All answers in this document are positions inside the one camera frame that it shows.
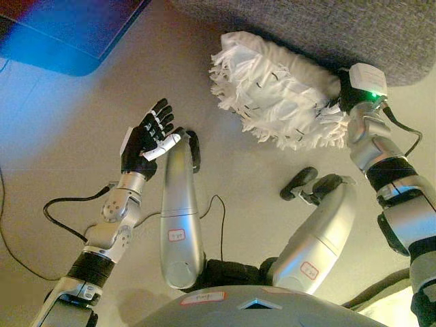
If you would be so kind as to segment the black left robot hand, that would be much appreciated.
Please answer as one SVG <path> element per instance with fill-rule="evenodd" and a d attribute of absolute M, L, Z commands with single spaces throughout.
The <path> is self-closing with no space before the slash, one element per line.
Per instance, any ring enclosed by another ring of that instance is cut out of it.
<path fill-rule="evenodd" d="M 172 124 L 174 115 L 168 100 L 159 100 L 134 128 L 129 128 L 121 147 L 121 172 L 136 172 L 150 180 L 157 170 L 156 159 L 167 153 L 184 135 Z"/>

